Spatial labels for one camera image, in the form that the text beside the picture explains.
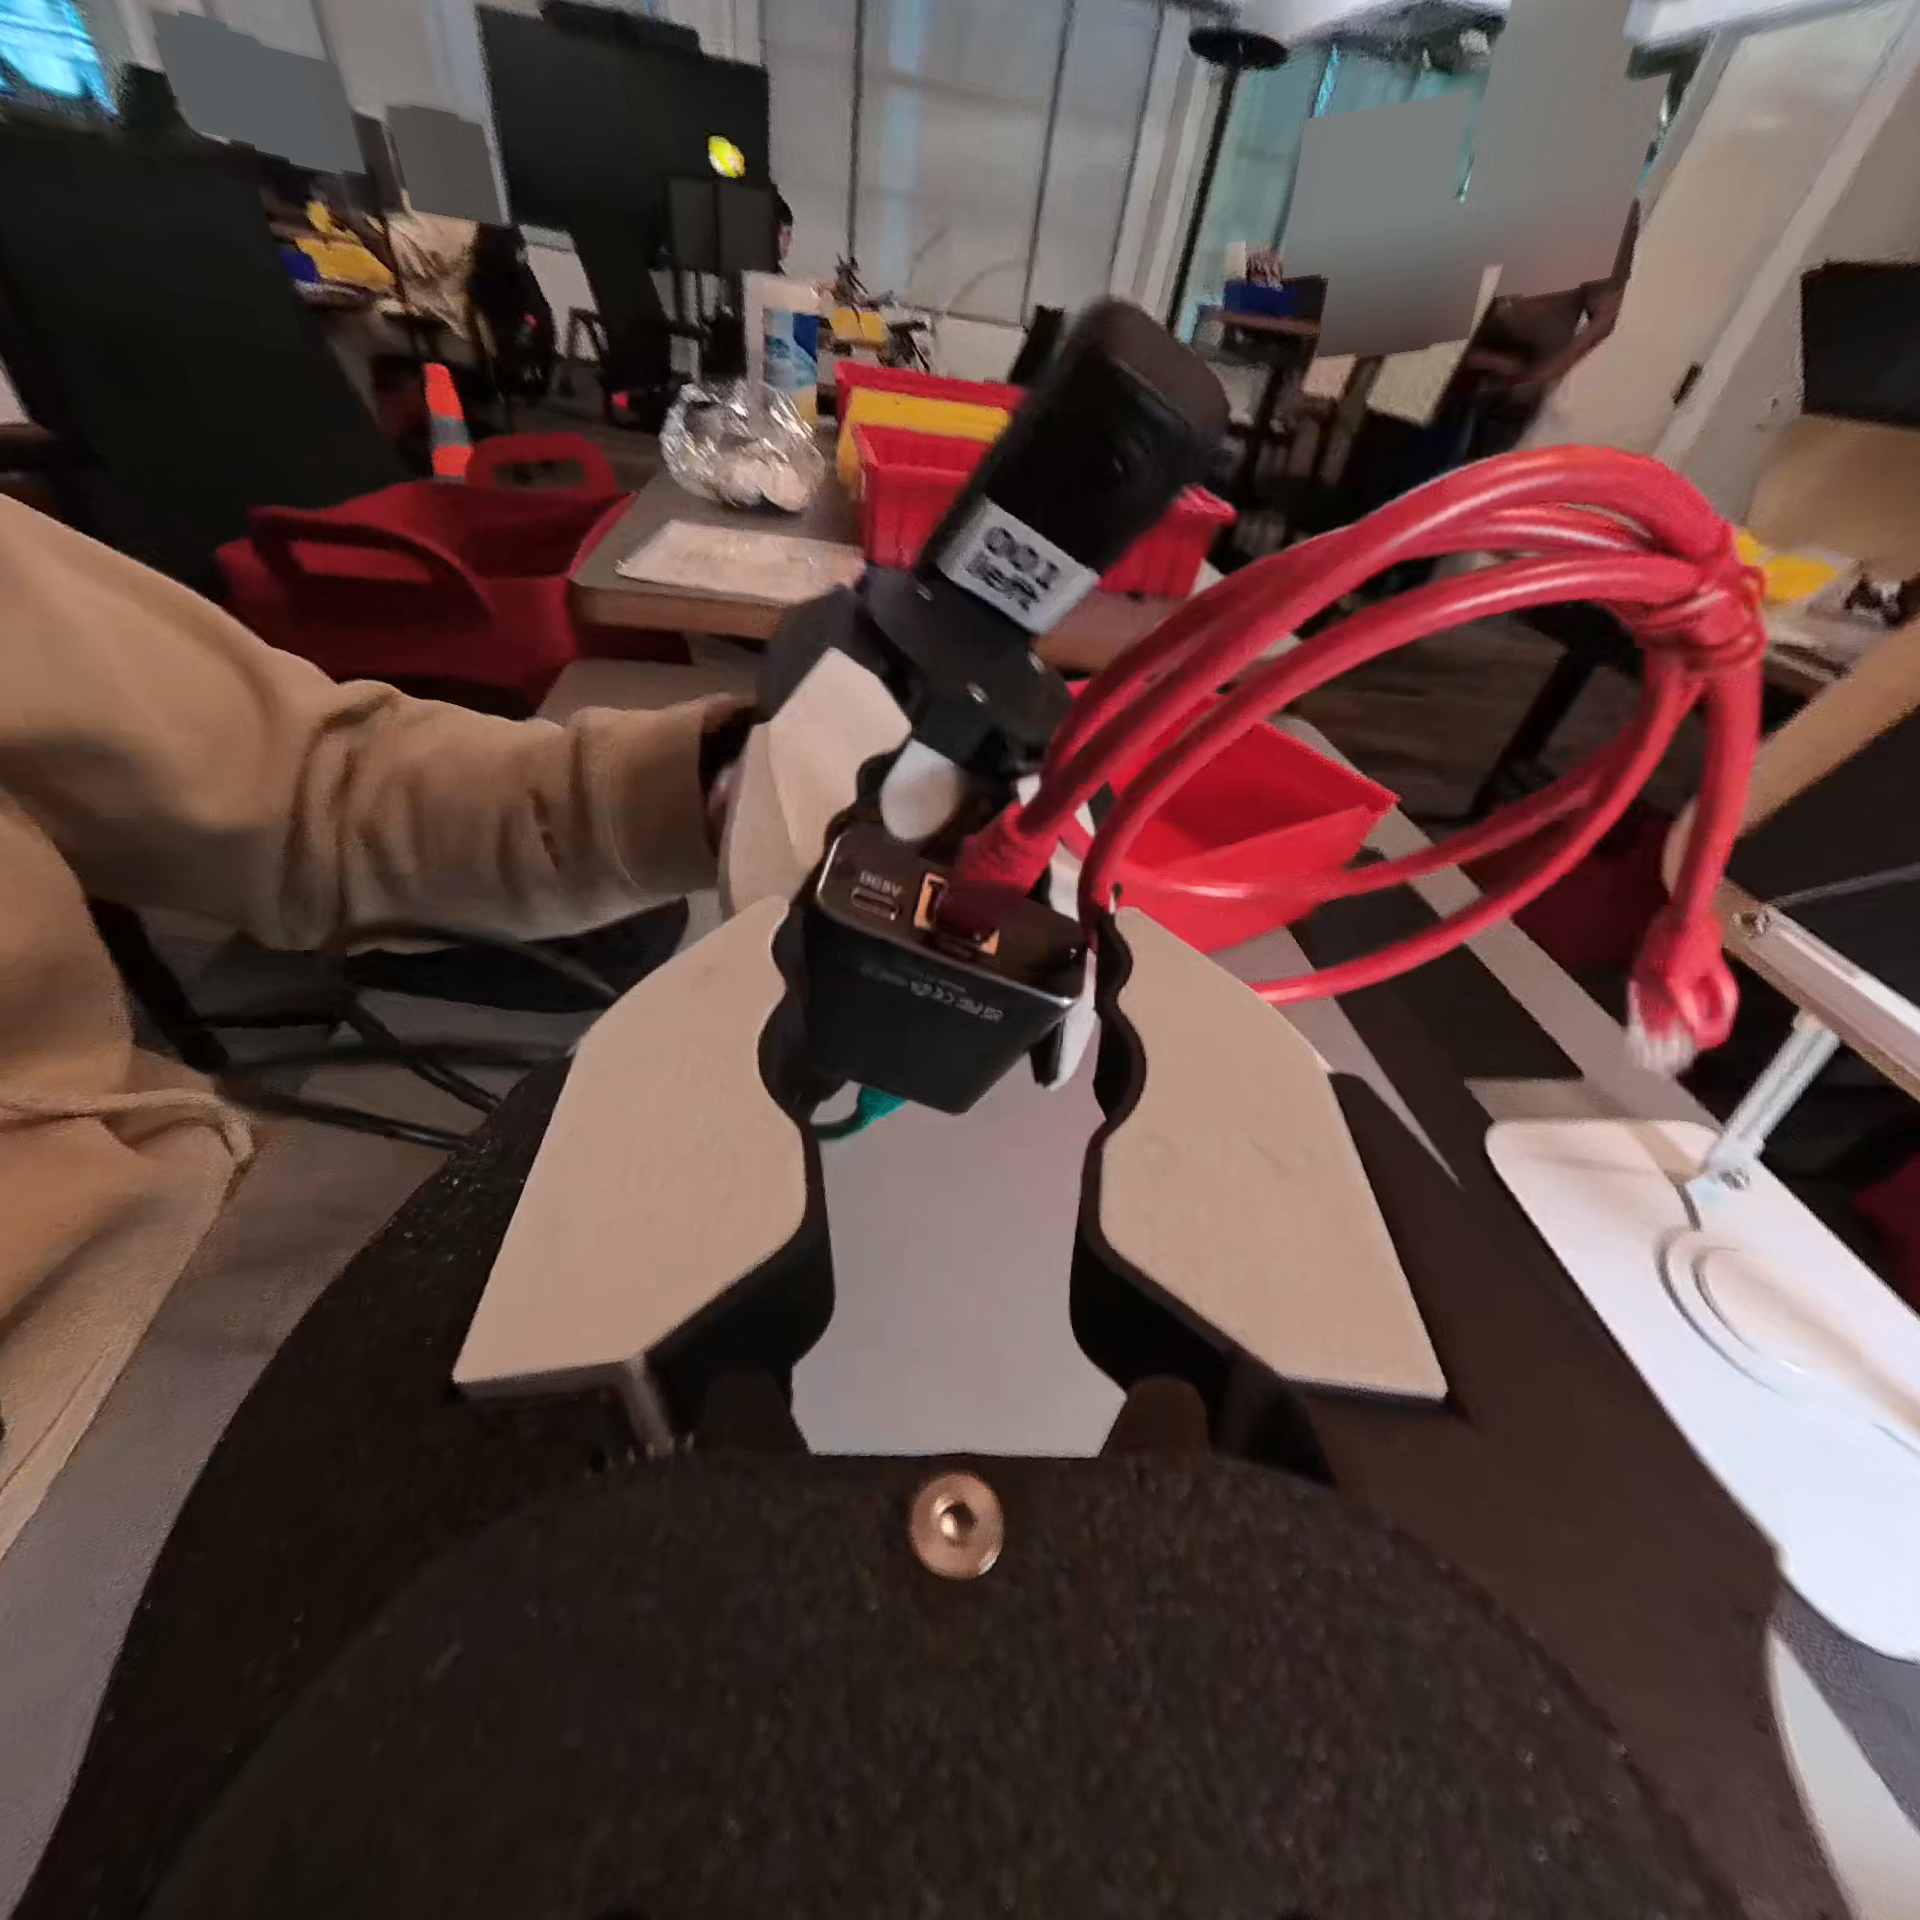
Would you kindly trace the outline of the white metal stand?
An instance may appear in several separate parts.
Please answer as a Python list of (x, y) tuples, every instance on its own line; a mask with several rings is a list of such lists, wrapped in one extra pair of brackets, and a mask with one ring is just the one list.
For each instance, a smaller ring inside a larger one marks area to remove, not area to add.
[(1917, 1319), (1763, 1164), (1839, 1048), (1914, 1095), (1914, 948), (1753, 902), (1736, 948), (1794, 1002), (1787, 1040), (1717, 1127), (1538, 1119), (1488, 1159), (1693, 1454), (1799, 1598), (1889, 1659), (1917, 1654)]

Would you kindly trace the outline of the red storage bin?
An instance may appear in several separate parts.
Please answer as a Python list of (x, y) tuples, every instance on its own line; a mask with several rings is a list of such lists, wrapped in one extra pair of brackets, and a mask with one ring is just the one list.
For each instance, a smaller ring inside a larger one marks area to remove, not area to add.
[(993, 441), (860, 420), (855, 506), (860, 548), (876, 568), (910, 568)]
[(1187, 486), (1164, 515), (1112, 565), (1100, 589), (1130, 597), (1187, 597), (1196, 589), (1213, 540), (1235, 520), (1235, 506), (1204, 486)]

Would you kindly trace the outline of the yellow storage bin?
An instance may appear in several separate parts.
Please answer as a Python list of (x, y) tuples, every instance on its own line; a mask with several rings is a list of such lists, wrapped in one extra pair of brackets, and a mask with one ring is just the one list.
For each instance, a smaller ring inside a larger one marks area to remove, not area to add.
[(1733, 533), (1740, 566), (1757, 578), (1759, 603), (1769, 611), (1797, 611), (1821, 597), (1838, 606), (1859, 578), (1859, 561), (1830, 548), (1763, 540), (1746, 525)]
[(882, 388), (853, 388), (839, 401), (839, 452), (857, 457), (855, 429), (897, 429), (945, 441), (993, 442), (1009, 413), (985, 401), (958, 401)]

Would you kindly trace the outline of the person's torso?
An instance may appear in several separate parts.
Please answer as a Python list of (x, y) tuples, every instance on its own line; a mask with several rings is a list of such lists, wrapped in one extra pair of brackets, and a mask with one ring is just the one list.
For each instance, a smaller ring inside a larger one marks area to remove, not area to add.
[(79, 878), (3, 815), (3, 1548), (42, 1508), (251, 1161), (134, 1038)]

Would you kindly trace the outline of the wipes canister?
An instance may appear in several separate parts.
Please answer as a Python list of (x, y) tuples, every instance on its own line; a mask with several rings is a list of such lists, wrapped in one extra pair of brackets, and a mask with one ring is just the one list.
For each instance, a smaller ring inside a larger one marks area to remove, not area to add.
[(819, 418), (822, 295), (816, 280), (744, 273), (747, 379)]

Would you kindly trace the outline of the black monitor screen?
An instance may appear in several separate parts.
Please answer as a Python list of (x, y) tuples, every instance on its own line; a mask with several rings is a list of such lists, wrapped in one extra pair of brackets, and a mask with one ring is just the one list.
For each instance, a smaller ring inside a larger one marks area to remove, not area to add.
[(735, 154), (744, 182), (771, 182), (763, 68), (609, 8), (482, 5), (475, 20), (515, 224), (573, 235), (580, 217), (624, 221), (659, 245), (667, 187), (719, 177), (715, 154)]

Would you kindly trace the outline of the paper sheet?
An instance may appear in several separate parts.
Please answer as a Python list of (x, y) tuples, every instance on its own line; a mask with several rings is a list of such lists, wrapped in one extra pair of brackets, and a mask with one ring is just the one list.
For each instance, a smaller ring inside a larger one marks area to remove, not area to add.
[(860, 548), (676, 519), (661, 523), (614, 561), (614, 575), (681, 596), (796, 608), (853, 589), (868, 565)]

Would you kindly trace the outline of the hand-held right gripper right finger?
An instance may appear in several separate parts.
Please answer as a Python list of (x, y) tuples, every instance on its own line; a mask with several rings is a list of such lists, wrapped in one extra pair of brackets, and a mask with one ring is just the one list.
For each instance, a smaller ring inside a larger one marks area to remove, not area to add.
[(1285, 1385), (1446, 1402), (1321, 1056), (1135, 908), (1108, 919), (1100, 956), (1119, 1088), (1087, 1161), (1094, 1250), (1211, 1345)]

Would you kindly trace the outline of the dark grey ethernet adapter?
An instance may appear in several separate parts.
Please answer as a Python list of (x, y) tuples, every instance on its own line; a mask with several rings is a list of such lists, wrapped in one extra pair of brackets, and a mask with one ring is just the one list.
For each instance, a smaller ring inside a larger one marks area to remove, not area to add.
[(845, 826), (798, 902), (798, 985), (821, 1078), (960, 1115), (1058, 1031), (1089, 943), (1023, 896), (947, 929), (947, 878), (879, 822)]

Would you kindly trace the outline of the person's left forearm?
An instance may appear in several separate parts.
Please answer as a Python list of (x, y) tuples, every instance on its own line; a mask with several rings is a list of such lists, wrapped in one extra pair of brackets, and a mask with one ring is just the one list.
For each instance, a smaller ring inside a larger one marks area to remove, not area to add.
[(86, 896), (282, 948), (373, 926), (561, 939), (717, 877), (735, 701), (555, 723), (336, 684), (4, 499), (4, 802)]

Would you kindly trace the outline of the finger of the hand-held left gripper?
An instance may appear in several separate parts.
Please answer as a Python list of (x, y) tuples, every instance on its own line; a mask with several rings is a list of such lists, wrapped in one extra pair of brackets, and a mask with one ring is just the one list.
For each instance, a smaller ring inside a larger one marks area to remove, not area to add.
[(1058, 1091), (1079, 1073), (1079, 1063), (1100, 1037), (1097, 982), (1081, 981), (1067, 1009), (1031, 1048), (1031, 1073), (1035, 1088)]
[(897, 844), (931, 844), (963, 826), (980, 780), (931, 745), (901, 745), (876, 786), (876, 821)]

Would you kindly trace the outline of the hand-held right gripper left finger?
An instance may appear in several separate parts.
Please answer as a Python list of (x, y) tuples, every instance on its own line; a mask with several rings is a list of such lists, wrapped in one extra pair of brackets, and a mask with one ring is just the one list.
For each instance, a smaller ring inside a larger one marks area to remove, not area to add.
[(465, 1396), (700, 1407), (719, 1314), (821, 1223), (821, 1154), (763, 1046), (790, 911), (717, 924), (577, 1043), (451, 1368)]

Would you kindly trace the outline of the black office chair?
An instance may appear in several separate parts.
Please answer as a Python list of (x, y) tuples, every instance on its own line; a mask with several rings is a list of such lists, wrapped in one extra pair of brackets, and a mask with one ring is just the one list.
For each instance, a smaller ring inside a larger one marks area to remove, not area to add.
[(578, 1043), (689, 929), (672, 899), (548, 942), (388, 926), (278, 952), (230, 939), (183, 977), (147, 922), (90, 901), (136, 1033), (264, 1115), (452, 1152), (506, 1091)]

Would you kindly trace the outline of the red plastic bin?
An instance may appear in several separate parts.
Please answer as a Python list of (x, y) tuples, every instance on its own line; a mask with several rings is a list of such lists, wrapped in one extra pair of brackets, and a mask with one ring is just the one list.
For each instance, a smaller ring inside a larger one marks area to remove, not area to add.
[(1198, 952), (1229, 952), (1308, 918), (1394, 805), (1338, 757), (1259, 723), (1141, 828), (1117, 901)]

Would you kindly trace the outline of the crumpled clear plastic bag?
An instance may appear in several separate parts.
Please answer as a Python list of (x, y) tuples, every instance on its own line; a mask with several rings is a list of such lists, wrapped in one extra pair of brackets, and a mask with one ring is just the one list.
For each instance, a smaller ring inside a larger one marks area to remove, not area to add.
[(661, 418), (659, 442), (682, 492), (741, 510), (801, 515), (827, 466), (814, 427), (756, 379), (687, 383)]

